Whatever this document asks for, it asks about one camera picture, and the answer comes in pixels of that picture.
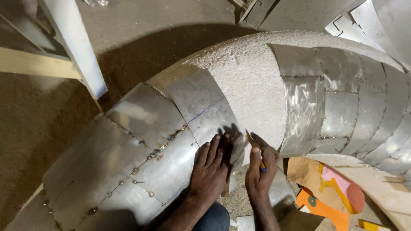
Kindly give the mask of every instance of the aluminum panel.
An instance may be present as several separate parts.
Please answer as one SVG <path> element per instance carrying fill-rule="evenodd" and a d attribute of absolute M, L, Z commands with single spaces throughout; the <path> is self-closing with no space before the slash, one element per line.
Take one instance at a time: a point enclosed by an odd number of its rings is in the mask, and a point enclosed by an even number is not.
<path fill-rule="evenodd" d="M 358 94 L 326 92 L 321 137 L 350 137 L 358 113 Z"/>
<path fill-rule="evenodd" d="M 358 92 L 363 68 L 358 56 L 350 51 L 331 47 L 316 48 L 322 64 L 326 89 L 338 92 Z"/>
<path fill-rule="evenodd" d="M 152 151 L 100 114 L 43 178 L 62 230 L 74 229 Z"/>
<path fill-rule="evenodd" d="M 338 154 L 347 143 L 346 138 L 330 138 L 330 139 L 317 139 L 314 145 L 314 150 L 310 153 L 313 154 Z"/>
<path fill-rule="evenodd" d="M 138 230 L 137 225 L 147 224 L 161 207 L 161 202 L 127 178 L 76 231 Z"/>
<path fill-rule="evenodd" d="M 406 114 L 401 120 L 398 128 L 395 130 L 394 134 L 387 139 L 386 142 L 381 144 L 378 148 L 368 153 L 364 157 L 364 161 L 371 165 L 377 165 L 380 162 L 386 160 L 392 154 L 397 152 L 399 148 L 407 142 L 411 137 L 411 115 Z"/>
<path fill-rule="evenodd" d="M 185 125 L 173 103 L 144 83 L 128 92 L 107 116 L 151 149 L 162 147 Z"/>
<path fill-rule="evenodd" d="M 194 156 L 199 146 L 189 130 L 180 131 L 165 149 L 130 175 L 144 190 L 162 203 L 175 196 L 190 181 Z"/>
<path fill-rule="evenodd" d="M 379 129 L 372 139 L 358 151 L 357 157 L 359 158 L 379 147 L 394 133 L 408 106 L 408 85 L 405 73 L 385 63 L 383 67 L 387 77 L 386 109 Z"/>
<path fill-rule="evenodd" d="M 323 76 L 320 60 L 314 49 L 279 44 L 271 46 L 282 77 Z"/>
<path fill-rule="evenodd" d="M 287 125 L 282 156 L 304 156 L 317 141 L 324 118 L 323 83 L 318 77 L 284 78 Z"/>
<path fill-rule="evenodd" d="M 350 138 L 350 142 L 341 152 L 343 155 L 354 154 L 361 147 L 363 147 L 364 144 L 372 138 L 373 134 L 380 125 L 381 118 L 384 115 L 386 103 L 385 92 L 381 92 L 378 88 L 375 88 L 367 83 L 360 82 L 360 91 L 358 96 L 360 101 L 358 105 L 357 123 L 355 125 L 352 137 Z"/>

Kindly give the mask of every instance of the hand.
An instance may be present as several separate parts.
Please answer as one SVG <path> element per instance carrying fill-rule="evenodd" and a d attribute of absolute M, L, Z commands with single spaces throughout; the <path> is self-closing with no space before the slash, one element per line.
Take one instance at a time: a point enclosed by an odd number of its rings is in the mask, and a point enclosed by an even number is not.
<path fill-rule="evenodd" d="M 255 133 L 251 133 L 251 138 L 253 148 L 250 153 L 250 167 L 245 175 L 245 188 L 252 206 L 270 204 L 268 191 L 277 173 L 279 153 Z M 260 150 L 266 171 L 260 169 Z"/>
<path fill-rule="evenodd" d="M 224 133 L 222 139 L 215 135 L 211 143 L 207 142 L 202 146 L 199 161 L 194 168 L 189 195 L 210 206 L 226 186 L 229 162 L 222 160 L 228 143 L 228 133 Z"/>

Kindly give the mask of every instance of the scratched metal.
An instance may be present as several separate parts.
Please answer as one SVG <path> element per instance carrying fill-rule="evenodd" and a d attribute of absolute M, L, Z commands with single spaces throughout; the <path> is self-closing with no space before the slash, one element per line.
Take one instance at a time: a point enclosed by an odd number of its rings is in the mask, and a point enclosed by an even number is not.
<path fill-rule="evenodd" d="M 406 114 L 401 120 L 394 134 L 378 148 L 368 153 L 364 160 L 372 165 L 377 165 L 399 150 L 399 148 L 411 137 L 411 115 Z"/>
<path fill-rule="evenodd" d="M 329 91 L 357 92 L 363 69 L 358 56 L 350 51 L 330 48 L 316 48 L 322 63 L 325 87 Z"/>
<path fill-rule="evenodd" d="M 323 76 L 320 60 L 312 48 L 271 44 L 277 58 L 280 75 Z"/>
<path fill-rule="evenodd" d="M 386 111 L 379 129 L 371 140 L 358 151 L 357 158 L 366 156 L 394 133 L 408 106 L 408 85 L 405 73 L 385 63 L 383 63 L 383 66 L 387 77 Z M 372 162 L 370 157 L 364 157 L 364 160 Z"/>
<path fill-rule="evenodd" d="M 357 123 L 350 139 L 350 142 L 341 152 L 343 155 L 351 155 L 358 151 L 369 139 L 380 125 L 381 118 L 384 115 L 386 94 L 367 83 L 360 82 L 360 91 L 358 93 L 360 102 L 358 106 Z"/>
<path fill-rule="evenodd" d="M 100 114 L 43 177 L 62 230 L 74 229 L 152 151 Z"/>
<path fill-rule="evenodd" d="M 125 178 L 98 207 L 76 227 L 76 231 L 90 230 L 140 230 L 162 207 L 161 202 L 150 197 L 148 192 Z"/>
<path fill-rule="evenodd" d="M 284 78 L 287 124 L 282 156 L 304 156 L 317 141 L 324 118 L 323 83 L 317 77 Z"/>
<path fill-rule="evenodd" d="M 136 175 L 130 175 L 144 190 L 153 192 L 162 203 L 168 201 L 190 181 L 194 156 L 199 146 L 191 132 L 180 131 L 165 149 L 139 167 Z"/>
<path fill-rule="evenodd" d="M 313 154 L 338 154 L 347 142 L 346 138 L 317 139 Z"/>
<path fill-rule="evenodd" d="M 107 116 L 152 149 L 162 147 L 185 124 L 173 103 L 144 83 L 127 93 Z"/>
<path fill-rule="evenodd" d="M 321 137 L 350 137 L 358 113 L 358 95 L 326 92 Z"/>

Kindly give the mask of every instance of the metal sheet piece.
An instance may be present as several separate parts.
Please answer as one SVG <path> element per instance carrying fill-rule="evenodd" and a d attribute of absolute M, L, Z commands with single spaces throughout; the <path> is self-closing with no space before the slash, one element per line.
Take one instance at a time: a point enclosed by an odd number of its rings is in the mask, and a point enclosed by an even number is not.
<path fill-rule="evenodd" d="M 148 223 L 161 207 L 160 201 L 127 178 L 76 231 L 138 230 L 137 225 Z"/>
<path fill-rule="evenodd" d="M 128 92 L 107 116 L 150 148 L 160 148 L 185 125 L 178 109 L 144 83 Z"/>
<path fill-rule="evenodd" d="M 287 125 L 282 156 L 304 156 L 317 141 L 324 118 L 323 83 L 318 77 L 284 78 Z"/>
<path fill-rule="evenodd" d="M 323 76 L 320 60 L 314 49 L 278 44 L 271 44 L 271 47 L 282 77 Z"/>
<path fill-rule="evenodd" d="M 363 69 L 358 56 L 350 51 L 316 48 L 322 64 L 326 89 L 338 92 L 358 92 L 358 82 L 363 79 Z"/>
<path fill-rule="evenodd" d="M 152 151 L 100 114 L 43 178 L 62 230 L 74 229 Z"/>

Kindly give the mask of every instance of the cut metal sheet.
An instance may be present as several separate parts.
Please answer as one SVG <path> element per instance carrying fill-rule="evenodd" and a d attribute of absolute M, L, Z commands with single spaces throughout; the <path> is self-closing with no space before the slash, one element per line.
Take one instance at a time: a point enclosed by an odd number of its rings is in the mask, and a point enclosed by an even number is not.
<path fill-rule="evenodd" d="M 127 178 L 97 207 L 95 214 L 76 227 L 76 231 L 138 230 L 138 225 L 151 221 L 161 207 L 160 201 Z"/>
<path fill-rule="evenodd" d="M 392 136 L 408 106 L 408 85 L 405 73 L 385 63 L 383 67 L 387 77 L 387 102 L 384 117 L 371 140 L 358 151 L 357 157 L 359 158 L 376 149 Z"/>
<path fill-rule="evenodd" d="M 100 114 L 43 177 L 62 230 L 74 229 L 152 151 Z"/>
<path fill-rule="evenodd" d="M 281 156 L 304 156 L 313 148 L 323 125 L 323 83 L 318 77 L 284 78 L 287 125 Z"/>
<path fill-rule="evenodd" d="M 347 143 L 346 138 L 330 138 L 330 139 L 317 139 L 314 145 L 314 150 L 310 153 L 313 154 L 338 154 Z"/>
<path fill-rule="evenodd" d="M 107 116 L 150 148 L 160 148 L 185 125 L 178 109 L 154 88 L 139 83 Z"/>
<path fill-rule="evenodd" d="M 162 203 L 168 201 L 190 181 L 194 156 L 199 146 L 189 130 L 180 131 L 165 149 L 130 175 L 142 188 Z"/>
<path fill-rule="evenodd" d="M 357 113 L 357 94 L 327 91 L 321 137 L 350 137 Z"/>
<path fill-rule="evenodd" d="M 46 202 L 45 191 L 40 191 L 27 206 L 18 212 L 4 231 L 60 231 L 53 219 L 52 210 L 44 205 Z"/>
<path fill-rule="evenodd" d="M 377 165 L 386 160 L 389 156 L 399 150 L 399 148 L 407 142 L 411 137 L 411 115 L 406 114 L 401 120 L 394 134 L 381 144 L 378 148 L 368 153 L 364 157 L 364 161 L 372 165 Z"/>
<path fill-rule="evenodd" d="M 358 56 L 350 51 L 331 47 L 316 48 L 322 64 L 326 89 L 339 92 L 357 92 L 363 77 Z"/>
<path fill-rule="evenodd" d="M 298 46 L 271 44 L 281 77 L 323 76 L 315 50 Z"/>
<path fill-rule="evenodd" d="M 169 92 L 199 145 L 211 141 L 219 129 L 239 128 L 226 96 L 207 69 L 168 86 Z"/>
<path fill-rule="evenodd" d="M 358 105 L 357 123 L 355 125 L 352 137 L 350 138 L 350 142 L 341 152 L 343 155 L 354 154 L 362 146 L 364 146 L 364 144 L 371 139 L 377 130 L 380 125 L 381 118 L 384 115 L 386 103 L 385 92 L 381 92 L 378 88 L 375 88 L 367 83 L 360 82 L 360 91 L 358 95 L 360 97 L 360 102 Z"/>

